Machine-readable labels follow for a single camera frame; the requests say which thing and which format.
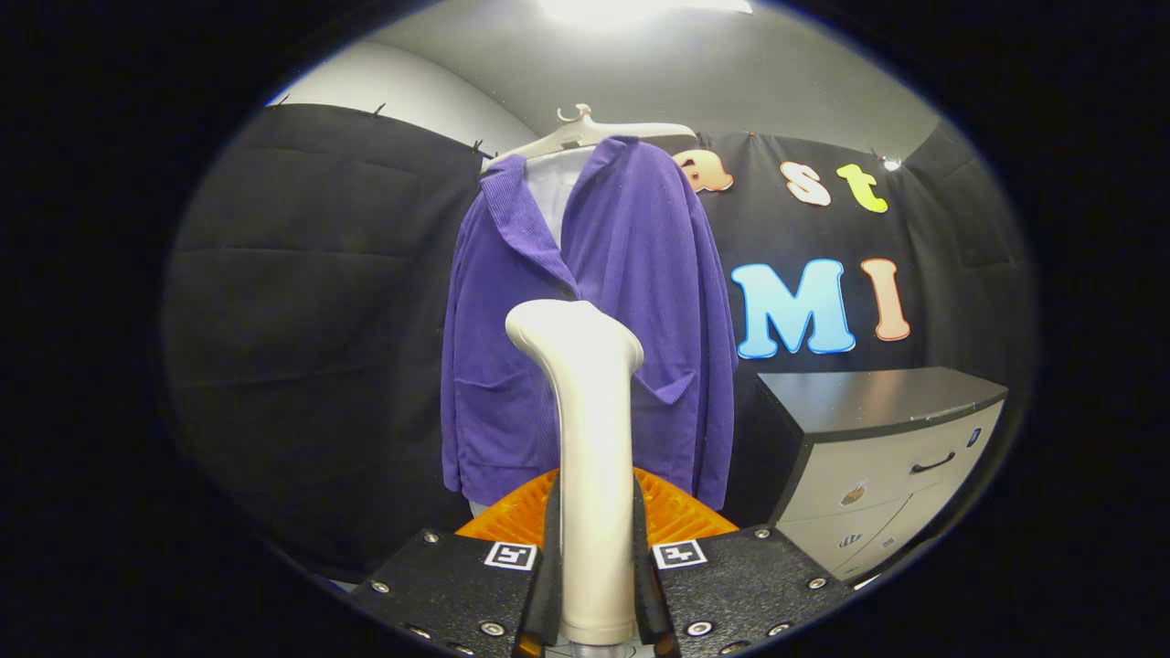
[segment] cardigan pocket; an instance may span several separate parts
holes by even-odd
[[[695,371],[689,368],[659,386],[635,373],[629,390],[634,466],[688,493],[695,461],[697,403],[695,396],[686,393],[694,379]]]
[[[457,377],[454,382],[460,452],[468,461],[532,467],[548,461],[542,454],[558,448],[556,436],[551,440],[544,436],[552,426],[545,416],[556,416],[556,402],[551,391],[545,395],[534,385],[526,370],[488,383]]]

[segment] drawer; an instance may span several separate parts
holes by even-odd
[[[899,434],[813,444],[779,521],[866,509],[938,484],[957,487],[983,452],[1002,406]],[[976,429],[978,438],[966,447]],[[932,467],[916,473],[915,466]]]
[[[821,567],[832,571],[856,555],[889,523],[906,502],[907,499],[903,498],[833,516],[807,521],[780,521],[776,528]]]
[[[954,432],[948,432],[950,450],[955,451],[956,467],[948,471],[949,478],[943,480],[944,482],[951,482],[956,487],[963,482],[968,473],[975,467],[975,462],[978,461],[979,455],[983,454],[983,448],[987,446],[991,431],[994,430],[996,421],[999,420],[999,412],[1003,407],[1004,403],[997,402],[983,411],[977,411],[963,418],[959,421],[961,425],[957,425]]]
[[[956,491],[950,484],[941,484],[915,492],[889,523],[874,535],[873,541],[834,569],[833,575],[848,581],[881,564],[914,539]]]

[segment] ceiling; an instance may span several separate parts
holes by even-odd
[[[751,5],[750,15],[675,11],[598,29],[557,22],[538,0],[446,0],[365,40],[435,62],[538,135],[576,103],[600,123],[764,132],[893,158],[934,130],[920,97],[827,30]]]

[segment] drawer handle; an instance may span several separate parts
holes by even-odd
[[[947,459],[940,461],[938,464],[931,464],[930,466],[921,466],[918,464],[915,464],[914,467],[910,468],[910,473],[922,473],[923,471],[930,471],[931,468],[936,468],[938,466],[942,466],[943,464],[947,464],[951,459],[955,459],[955,453],[954,452],[950,453],[950,454],[948,454]]]

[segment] hanger hook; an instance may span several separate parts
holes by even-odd
[[[557,118],[559,118],[564,123],[572,123],[574,121],[580,121],[587,117],[593,110],[585,103],[577,103],[577,111],[578,111],[577,116],[574,116],[573,118],[569,118],[565,115],[560,114],[560,108],[557,108]]]

